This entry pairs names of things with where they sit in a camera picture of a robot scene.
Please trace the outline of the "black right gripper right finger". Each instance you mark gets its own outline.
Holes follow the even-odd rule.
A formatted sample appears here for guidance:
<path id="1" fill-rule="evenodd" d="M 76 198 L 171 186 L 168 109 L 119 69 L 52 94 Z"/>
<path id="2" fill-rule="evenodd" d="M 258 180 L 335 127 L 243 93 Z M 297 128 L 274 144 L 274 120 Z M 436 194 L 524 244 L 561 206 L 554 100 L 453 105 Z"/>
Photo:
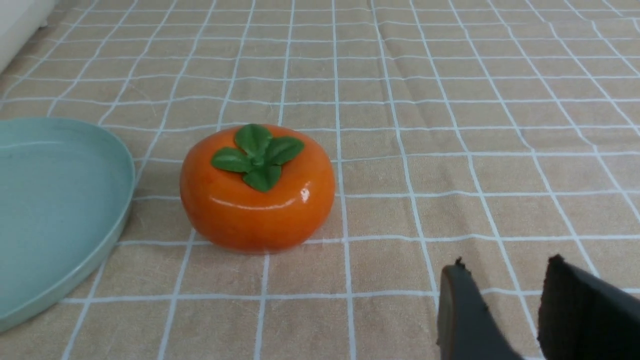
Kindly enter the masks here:
<path id="1" fill-rule="evenodd" d="M 640 302 L 561 255 L 551 256 L 537 340 L 547 360 L 637 360 Z"/>

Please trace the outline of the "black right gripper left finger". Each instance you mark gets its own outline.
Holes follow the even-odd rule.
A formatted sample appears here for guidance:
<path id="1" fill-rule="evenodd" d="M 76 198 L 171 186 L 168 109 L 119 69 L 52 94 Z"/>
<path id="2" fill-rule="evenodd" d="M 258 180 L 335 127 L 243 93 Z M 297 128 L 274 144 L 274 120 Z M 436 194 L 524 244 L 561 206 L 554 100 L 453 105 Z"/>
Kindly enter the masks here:
<path id="1" fill-rule="evenodd" d="M 442 268 L 437 315 L 441 360 L 521 360 L 461 257 Z"/>

